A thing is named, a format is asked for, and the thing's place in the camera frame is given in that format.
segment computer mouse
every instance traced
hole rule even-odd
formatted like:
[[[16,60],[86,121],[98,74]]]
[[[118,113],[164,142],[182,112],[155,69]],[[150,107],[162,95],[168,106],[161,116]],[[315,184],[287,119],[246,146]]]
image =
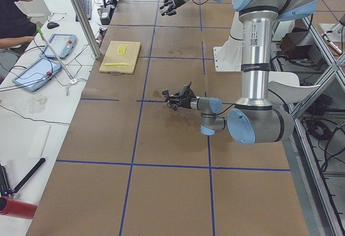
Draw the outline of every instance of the computer mouse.
[[[48,22],[47,24],[48,29],[54,29],[55,27],[58,27],[58,26],[60,26],[60,24],[56,22]]]

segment keyboard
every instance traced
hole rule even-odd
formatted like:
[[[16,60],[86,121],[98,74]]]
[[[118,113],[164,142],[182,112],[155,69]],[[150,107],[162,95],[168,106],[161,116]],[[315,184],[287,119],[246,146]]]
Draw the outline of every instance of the keyboard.
[[[92,0],[80,0],[81,5],[85,11],[87,19],[91,19],[92,15]]]

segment person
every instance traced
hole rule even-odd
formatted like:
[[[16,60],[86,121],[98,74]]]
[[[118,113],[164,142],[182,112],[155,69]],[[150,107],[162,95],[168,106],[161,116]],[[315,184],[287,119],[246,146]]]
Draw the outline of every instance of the person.
[[[36,24],[17,7],[18,1],[33,0],[0,0],[0,48],[29,44],[36,34]]]

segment dark shirt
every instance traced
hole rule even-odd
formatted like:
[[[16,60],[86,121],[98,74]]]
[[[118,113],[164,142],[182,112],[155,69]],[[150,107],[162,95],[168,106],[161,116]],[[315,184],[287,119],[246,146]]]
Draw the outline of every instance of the dark shirt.
[[[17,7],[19,0],[0,0],[0,38],[20,38],[32,36],[36,24]]]

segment white desk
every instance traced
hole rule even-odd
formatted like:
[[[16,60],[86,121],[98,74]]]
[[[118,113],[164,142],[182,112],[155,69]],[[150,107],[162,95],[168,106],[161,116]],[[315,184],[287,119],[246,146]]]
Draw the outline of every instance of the white desk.
[[[99,16],[96,11],[97,8],[97,5],[94,5],[92,20],[90,21],[94,34],[96,34],[99,29],[97,23],[100,24]],[[54,12],[67,12],[67,15],[54,15],[51,21],[59,20],[62,16],[65,16],[65,18],[58,22],[60,24],[59,27],[51,30],[46,27],[46,22],[42,27],[42,31],[48,39],[53,33],[72,33],[77,36],[77,44],[74,50],[63,61],[64,63],[68,63],[79,54],[83,46],[88,43],[80,24],[75,21],[75,13],[70,0],[57,2],[57,8],[54,9]],[[40,35],[36,35],[35,42],[38,45],[45,45]],[[34,42],[32,42],[28,49],[35,46]],[[18,60],[16,65],[28,67],[39,58],[40,52],[40,49],[37,48],[25,53]],[[77,78],[88,79],[89,72],[94,63],[94,56],[89,46],[78,56],[77,60],[82,64]],[[79,67],[80,65],[76,61],[72,61],[67,66],[67,69],[72,75],[75,75]],[[19,74],[23,69],[15,68],[12,71]],[[5,87],[13,86],[12,79],[14,77],[15,75],[10,73],[0,85],[0,91],[5,90]],[[64,70],[61,70],[56,75],[56,78],[64,85],[69,83],[69,78]],[[79,81],[77,84],[72,85],[70,87],[70,94],[67,96],[66,87],[59,84],[59,82],[53,78],[43,88],[34,93],[27,92],[20,88],[12,91],[0,92],[0,100],[2,100],[2,106],[14,110],[25,117],[30,117],[35,120],[70,123],[84,86],[84,81]],[[0,138],[2,145],[0,150],[0,163],[6,167],[12,188],[24,178],[39,160],[28,159],[27,157],[38,127],[48,124],[51,126],[42,154],[42,157],[46,158],[46,162],[23,186],[19,193],[14,195],[14,198],[17,200],[38,205],[54,166],[57,154],[67,133],[68,126],[26,120],[3,108],[0,108],[0,120]],[[25,235],[30,223],[31,220],[0,216],[0,228],[6,235]]]

